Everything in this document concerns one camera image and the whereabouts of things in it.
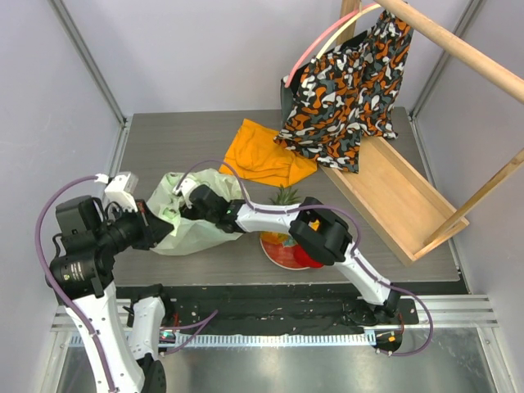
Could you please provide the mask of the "green avocado plastic bag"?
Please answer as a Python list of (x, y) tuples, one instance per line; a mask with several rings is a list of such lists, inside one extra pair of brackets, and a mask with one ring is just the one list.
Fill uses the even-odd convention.
[[(174, 226), (174, 230), (152, 251), (168, 256), (190, 255), (237, 240), (240, 233), (226, 233), (210, 221), (202, 219), (193, 208), (186, 207), (185, 199), (174, 193), (182, 176), (181, 173), (173, 172), (165, 174), (147, 201), (152, 213)], [(226, 201), (242, 198), (239, 182), (232, 175), (221, 174), (215, 169), (190, 173), (187, 179), (197, 186), (210, 187)]]

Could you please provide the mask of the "fake pineapple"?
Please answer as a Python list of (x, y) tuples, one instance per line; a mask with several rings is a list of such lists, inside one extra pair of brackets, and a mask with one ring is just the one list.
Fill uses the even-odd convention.
[[(297, 194), (297, 190), (293, 186), (284, 187), (283, 185), (280, 185), (278, 192), (269, 200), (273, 205), (287, 206), (299, 203), (301, 201), (301, 197)], [(260, 240), (273, 245), (293, 245), (291, 237), (285, 233), (262, 232), (260, 234)]]

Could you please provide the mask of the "red fake apple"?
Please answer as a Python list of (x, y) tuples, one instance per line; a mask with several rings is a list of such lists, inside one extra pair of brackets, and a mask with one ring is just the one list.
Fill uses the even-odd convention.
[(295, 262), (304, 268), (321, 269), (323, 267), (322, 263), (312, 259), (300, 245), (293, 247), (293, 257)]

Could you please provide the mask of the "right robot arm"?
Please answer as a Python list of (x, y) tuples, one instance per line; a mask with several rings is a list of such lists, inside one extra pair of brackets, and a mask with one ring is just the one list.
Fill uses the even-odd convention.
[(359, 291), (377, 322), (389, 323), (400, 312), (400, 292), (362, 256), (339, 209), (313, 197), (289, 206), (226, 201), (207, 185), (179, 185), (174, 193), (184, 199), (184, 217), (211, 222), (225, 233), (291, 236), (312, 261), (336, 267)]

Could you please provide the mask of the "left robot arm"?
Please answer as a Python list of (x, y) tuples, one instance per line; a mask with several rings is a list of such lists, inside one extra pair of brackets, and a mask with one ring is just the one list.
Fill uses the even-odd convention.
[(80, 196), (56, 207), (64, 250), (50, 263), (51, 274), (68, 297), (63, 304), (82, 337), (97, 391), (164, 392), (159, 333), (173, 320), (174, 306), (162, 285), (147, 287), (131, 302), (132, 332), (125, 335), (113, 267), (116, 255), (156, 247), (173, 226), (143, 200), (113, 221), (100, 216), (101, 205), (97, 197)]

